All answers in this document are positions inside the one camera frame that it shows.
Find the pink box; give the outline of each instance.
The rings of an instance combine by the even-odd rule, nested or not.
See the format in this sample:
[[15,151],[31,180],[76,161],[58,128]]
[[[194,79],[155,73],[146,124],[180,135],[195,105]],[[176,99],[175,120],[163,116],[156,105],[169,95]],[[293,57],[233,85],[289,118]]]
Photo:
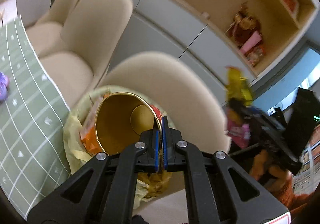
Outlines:
[[241,47],[240,51],[242,54],[247,53],[250,49],[252,49],[257,43],[262,40],[258,31],[255,31],[251,37],[246,41],[246,43]]

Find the beige armchair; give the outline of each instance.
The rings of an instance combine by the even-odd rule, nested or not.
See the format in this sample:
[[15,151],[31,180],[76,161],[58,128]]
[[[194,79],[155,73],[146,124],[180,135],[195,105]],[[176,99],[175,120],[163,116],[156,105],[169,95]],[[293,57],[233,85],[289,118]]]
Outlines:
[[[157,52],[142,52],[111,70],[100,82],[119,85],[149,96],[171,117],[184,140],[202,151],[229,151],[226,118],[212,92],[182,62]],[[182,172],[175,172],[163,196],[142,204],[135,214],[149,223],[187,223]]]
[[50,10],[34,26],[27,29],[27,35],[37,54],[52,45],[59,36],[69,13],[79,0],[55,0]]
[[42,65],[70,107],[106,72],[132,10],[132,0],[80,0],[55,40],[38,49]]

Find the pink cloth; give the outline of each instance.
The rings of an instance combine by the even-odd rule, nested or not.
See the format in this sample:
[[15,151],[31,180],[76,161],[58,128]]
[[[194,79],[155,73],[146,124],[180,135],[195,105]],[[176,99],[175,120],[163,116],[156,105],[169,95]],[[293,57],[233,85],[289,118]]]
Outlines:
[[235,122],[228,119],[228,135],[233,142],[241,149],[247,148],[250,141],[250,129],[248,124],[243,124],[241,127]]
[[262,41],[262,37],[260,36],[258,31],[255,31],[251,37],[246,41],[246,43],[240,49],[242,54],[247,53],[250,49],[252,49],[255,45],[257,45],[260,41]]

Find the orange stuffed animal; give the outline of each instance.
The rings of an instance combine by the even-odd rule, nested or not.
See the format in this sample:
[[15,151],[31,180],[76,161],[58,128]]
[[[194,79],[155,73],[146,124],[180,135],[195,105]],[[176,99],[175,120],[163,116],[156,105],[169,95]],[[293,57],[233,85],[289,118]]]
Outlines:
[[291,218],[294,219],[306,206],[313,193],[310,195],[295,195],[292,187],[292,173],[288,170],[282,170],[278,165],[272,164],[272,159],[267,151],[262,150],[253,160],[250,175],[259,180],[267,170],[277,178],[274,183],[267,187],[267,190],[290,210]]

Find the stuffed toy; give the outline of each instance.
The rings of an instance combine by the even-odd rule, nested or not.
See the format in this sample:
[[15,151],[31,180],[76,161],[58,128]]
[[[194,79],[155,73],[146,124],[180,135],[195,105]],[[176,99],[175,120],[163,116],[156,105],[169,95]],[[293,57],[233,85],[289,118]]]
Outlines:
[[266,186],[266,189],[290,210],[291,218],[294,219],[306,206],[307,202],[313,196],[313,193],[309,195],[294,194],[292,173],[288,170],[281,169],[276,164],[273,164],[267,151],[262,150],[253,160],[250,175],[258,181],[266,171],[276,177],[276,180],[271,185]]
[[245,2],[241,5],[241,10],[236,13],[233,23],[227,30],[227,35],[238,48],[241,48],[255,31],[262,35],[260,22],[248,14],[247,2]]

